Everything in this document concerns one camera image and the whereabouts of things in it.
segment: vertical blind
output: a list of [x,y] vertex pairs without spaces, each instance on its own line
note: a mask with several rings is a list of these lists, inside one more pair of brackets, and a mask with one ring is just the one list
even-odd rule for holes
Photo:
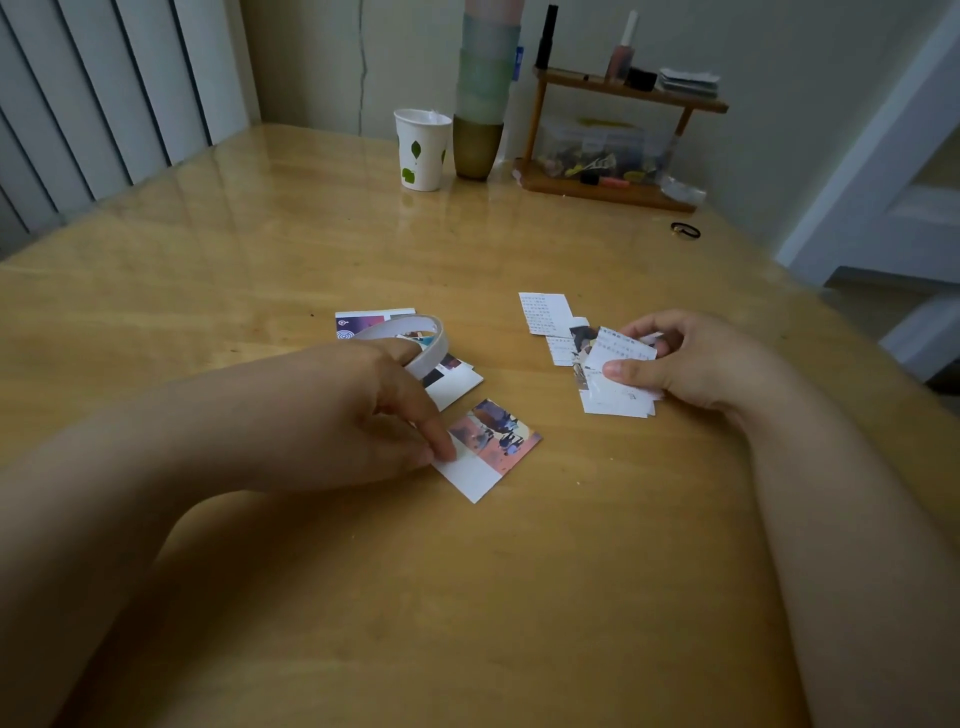
[[256,121],[239,0],[0,0],[0,258]]

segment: wooden organizer rack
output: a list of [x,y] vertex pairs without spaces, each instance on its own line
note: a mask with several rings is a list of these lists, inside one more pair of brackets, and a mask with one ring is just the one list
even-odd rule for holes
[[532,192],[545,192],[550,195],[569,195],[570,197],[584,197],[588,200],[603,200],[610,203],[624,205],[640,205],[644,207],[659,207],[674,210],[675,212],[693,212],[696,207],[687,203],[671,200],[660,192],[660,188],[652,184],[631,184],[630,187],[603,187],[600,185],[583,184],[579,180],[567,180],[548,177],[540,166],[532,161],[534,143],[537,141],[537,130],[540,128],[540,113],[543,111],[543,97],[548,85],[564,85],[570,88],[582,88],[585,91],[606,93],[611,96],[625,96],[640,101],[652,101],[655,104],[680,107],[684,112],[677,122],[673,132],[674,143],[684,135],[686,125],[695,110],[711,111],[713,113],[727,113],[727,104],[719,99],[705,99],[699,96],[688,96],[682,93],[661,91],[638,91],[620,84],[608,84],[603,76],[592,76],[589,73],[566,71],[561,68],[534,68],[534,75],[538,79],[537,98],[534,101],[534,113],[530,117],[530,133],[527,136],[527,148],[523,157],[514,160],[514,169],[520,173],[520,186]]

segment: plastic storage box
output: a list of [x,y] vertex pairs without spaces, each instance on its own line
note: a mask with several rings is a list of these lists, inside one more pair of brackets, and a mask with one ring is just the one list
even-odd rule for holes
[[542,119],[534,157],[549,177],[576,179],[593,171],[635,184],[655,184],[669,139],[598,119]]

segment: stack of paper cards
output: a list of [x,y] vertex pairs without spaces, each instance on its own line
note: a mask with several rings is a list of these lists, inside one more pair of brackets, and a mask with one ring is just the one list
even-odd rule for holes
[[546,337],[557,366],[573,367],[584,412],[591,415],[650,417],[656,414],[657,391],[637,389],[603,376],[603,365],[616,359],[654,359],[659,334],[631,339],[609,328],[599,332],[575,317],[560,293],[521,293],[520,304],[531,333]]
[[510,412],[483,400],[450,426],[457,459],[433,467],[477,502],[542,439]]
[[[382,311],[348,311],[335,314],[337,318],[337,338],[350,339],[364,328],[380,324],[394,316],[417,313],[413,308],[391,308]],[[400,338],[409,339],[425,348],[433,340],[432,331],[408,331]],[[452,354],[427,376],[420,380],[430,399],[438,409],[444,410],[465,395],[483,378],[473,371],[473,367]]]

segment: wooden shelf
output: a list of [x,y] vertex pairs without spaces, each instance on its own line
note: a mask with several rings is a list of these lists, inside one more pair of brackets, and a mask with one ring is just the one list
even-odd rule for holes
[[621,205],[658,207],[674,212],[690,213],[697,209],[693,205],[671,200],[660,192],[659,187],[652,184],[631,184],[630,187],[621,188],[583,184],[579,180],[558,180],[547,177],[536,162],[525,163],[522,157],[514,160],[514,169],[520,173],[520,186],[531,192],[582,197],[587,200],[602,200],[608,203],[620,203]]
[[705,99],[700,96],[661,91],[658,88],[652,91],[637,91],[635,88],[629,88],[621,84],[608,84],[604,81],[603,76],[567,71],[562,68],[547,68],[545,71],[540,68],[534,68],[534,75],[548,84],[565,85],[570,88],[584,88],[587,91],[606,93],[611,96],[626,96],[630,99],[652,101],[656,104],[667,104],[672,107],[712,111],[713,113],[727,113],[727,109],[729,108],[726,102],[720,101],[720,99]]

